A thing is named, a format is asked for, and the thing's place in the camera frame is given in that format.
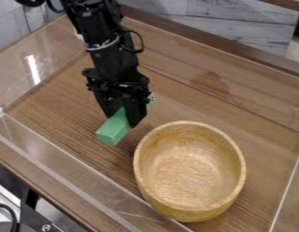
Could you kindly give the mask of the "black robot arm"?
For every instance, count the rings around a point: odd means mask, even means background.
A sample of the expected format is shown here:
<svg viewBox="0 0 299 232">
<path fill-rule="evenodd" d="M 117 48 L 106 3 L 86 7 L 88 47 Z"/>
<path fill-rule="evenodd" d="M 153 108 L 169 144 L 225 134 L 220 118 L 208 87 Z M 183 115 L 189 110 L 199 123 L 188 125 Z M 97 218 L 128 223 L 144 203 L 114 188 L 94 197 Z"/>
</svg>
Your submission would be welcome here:
<svg viewBox="0 0 299 232">
<path fill-rule="evenodd" d="M 121 6 L 116 0 L 61 0 L 61 5 L 94 65 L 82 70 L 88 90 L 105 115 L 124 110 L 136 126 L 148 114 L 149 78 L 137 69 L 144 45 L 135 44 L 137 32 L 122 26 Z"/>
</svg>

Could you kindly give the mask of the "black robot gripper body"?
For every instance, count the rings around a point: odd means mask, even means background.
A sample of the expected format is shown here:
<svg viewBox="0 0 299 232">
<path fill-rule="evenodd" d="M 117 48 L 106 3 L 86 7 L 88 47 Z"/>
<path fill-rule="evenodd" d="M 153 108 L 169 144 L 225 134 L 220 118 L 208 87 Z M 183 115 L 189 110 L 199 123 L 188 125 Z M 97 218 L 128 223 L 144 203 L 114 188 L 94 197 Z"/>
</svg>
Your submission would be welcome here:
<svg viewBox="0 0 299 232">
<path fill-rule="evenodd" d="M 85 50 L 94 67 L 85 68 L 82 75 L 94 96 L 100 93 L 106 97 L 120 97 L 122 106 L 125 95 L 149 100 L 149 78 L 137 69 L 137 54 L 143 49 L 121 44 L 104 47 L 94 44 Z"/>
</svg>

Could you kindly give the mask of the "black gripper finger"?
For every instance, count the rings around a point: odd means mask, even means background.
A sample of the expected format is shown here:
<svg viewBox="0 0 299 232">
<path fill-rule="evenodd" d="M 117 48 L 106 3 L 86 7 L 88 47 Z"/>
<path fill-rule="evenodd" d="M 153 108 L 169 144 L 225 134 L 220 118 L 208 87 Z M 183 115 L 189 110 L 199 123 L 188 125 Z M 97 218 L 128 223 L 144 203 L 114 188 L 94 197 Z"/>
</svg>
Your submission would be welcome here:
<svg viewBox="0 0 299 232">
<path fill-rule="evenodd" d="M 102 94 L 97 93 L 96 94 L 96 99 L 97 99 L 97 103 L 98 106 L 104 112 L 104 114 L 106 115 L 106 117 L 109 118 L 117 110 L 120 110 L 121 106 L 122 106 L 122 100 L 120 97 L 106 97 Z"/>
<path fill-rule="evenodd" d="M 124 96 L 125 117 L 132 128 L 135 128 L 148 115 L 148 103 L 149 101 L 143 97 Z"/>
</svg>

